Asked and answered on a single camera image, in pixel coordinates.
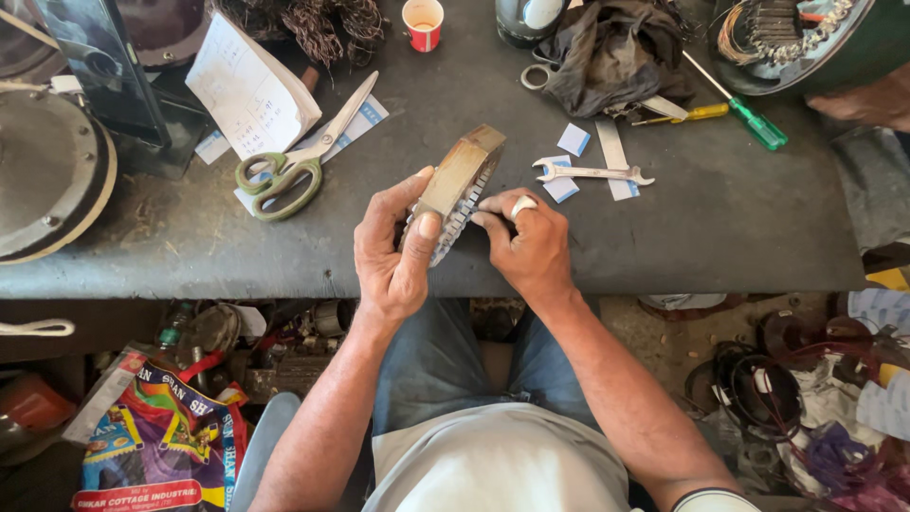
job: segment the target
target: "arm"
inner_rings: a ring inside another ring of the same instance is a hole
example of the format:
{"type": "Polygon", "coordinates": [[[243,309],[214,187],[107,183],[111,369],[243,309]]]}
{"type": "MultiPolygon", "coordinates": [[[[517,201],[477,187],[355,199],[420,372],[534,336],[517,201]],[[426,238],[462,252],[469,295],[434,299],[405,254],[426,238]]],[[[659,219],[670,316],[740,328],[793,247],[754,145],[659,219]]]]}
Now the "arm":
{"type": "Polygon", "coordinates": [[[354,230],[360,307],[345,342],[278,440],[251,510],[331,510],[339,502],[373,412],[382,357],[427,297],[439,216],[417,219],[402,253],[395,252],[393,239],[396,220],[404,219],[432,173],[427,167],[373,196],[354,230]]]}
{"type": "Polygon", "coordinates": [[[471,220],[490,236],[490,261],[550,329],[601,430],[658,507],[668,512],[705,487],[739,491],[693,422],[581,299],[571,281],[565,217],[527,189],[502,192],[479,208],[471,220]],[[521,195],[538,207],[519,211],[512,239],[499,215],[521,195]]]}

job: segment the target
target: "notebook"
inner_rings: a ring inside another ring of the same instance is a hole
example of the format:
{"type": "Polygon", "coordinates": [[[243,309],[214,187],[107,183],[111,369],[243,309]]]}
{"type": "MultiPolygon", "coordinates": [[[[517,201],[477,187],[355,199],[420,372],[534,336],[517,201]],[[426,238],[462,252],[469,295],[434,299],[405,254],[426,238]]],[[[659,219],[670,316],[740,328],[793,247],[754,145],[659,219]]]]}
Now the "notebook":
{"type": "Polygon", "coordinates": [[[322,117],[300,79],[219,12],[187,86],[240,159],[284,152],[322,117]]]}

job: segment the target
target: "white t-shirt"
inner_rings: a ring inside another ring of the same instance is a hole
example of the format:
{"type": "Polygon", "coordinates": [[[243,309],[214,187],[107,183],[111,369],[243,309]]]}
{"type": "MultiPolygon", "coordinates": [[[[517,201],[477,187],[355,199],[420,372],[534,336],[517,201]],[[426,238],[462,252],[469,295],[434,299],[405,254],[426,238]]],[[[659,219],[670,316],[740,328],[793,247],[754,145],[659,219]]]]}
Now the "white t-shirt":
{"type": "MultiPolygon", "coordinates": [[[[373,457],[368,512],[630,510],[628,475],[607,438],[532,404],[485,405],[389,432],[373,438],[373,457]]],[[[712,490],[674,510],[758,509],[712,490]]]]}

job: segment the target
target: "green scissor handle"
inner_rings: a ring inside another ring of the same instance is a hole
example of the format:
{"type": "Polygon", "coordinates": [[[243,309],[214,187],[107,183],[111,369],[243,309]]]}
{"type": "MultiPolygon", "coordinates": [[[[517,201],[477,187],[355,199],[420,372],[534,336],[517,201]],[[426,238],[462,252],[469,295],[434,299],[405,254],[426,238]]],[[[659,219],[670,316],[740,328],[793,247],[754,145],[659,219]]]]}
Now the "green scissor handle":
{"type": "Polygon", "coordinates": [[[294,215],[301,208],[306,206],[319,191],[322,185],[322,167],[319,166],[319,158],[300,161],[293,165],[286,166],[288,157],[283,153],[261,153],[254,155],[237,165],[235,178],[240,189],[247,194],[255,195],[253,199],[253,215],[259,220],[273,221],[284,220],[294,215]],[[247,178],[249,169],[258,163],[265,163],[266,167],[262,170],[268,170],[272,173],[272,178],[266,178],[259,183],[253,183],[247,178]],[[266,201],[273,200],[281,194],[287,192],[297,184],[298,179],[306,174],[313,175],[307,190],[296,198],[294,202],[278,211],[266,212],[262,205],[266,201]]]}

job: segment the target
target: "yellow screwdriver handle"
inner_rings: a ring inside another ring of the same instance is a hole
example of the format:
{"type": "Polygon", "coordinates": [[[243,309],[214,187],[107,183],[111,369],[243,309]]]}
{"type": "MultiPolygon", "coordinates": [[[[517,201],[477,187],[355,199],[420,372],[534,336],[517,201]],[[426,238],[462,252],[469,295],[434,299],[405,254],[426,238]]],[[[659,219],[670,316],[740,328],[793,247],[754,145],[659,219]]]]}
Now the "yellow screwdriver handle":
{"type": "Polygon", "coordinates": [[[686,119],[672,119],[671,123],[682,123],[683,121],[695,121],[696,119],[719,118],[725,116],[730,111],[730,106],[726,103],[717,105],[708,105],[707,107],[696,107],[689,110],[689,116],[686,119]]]}

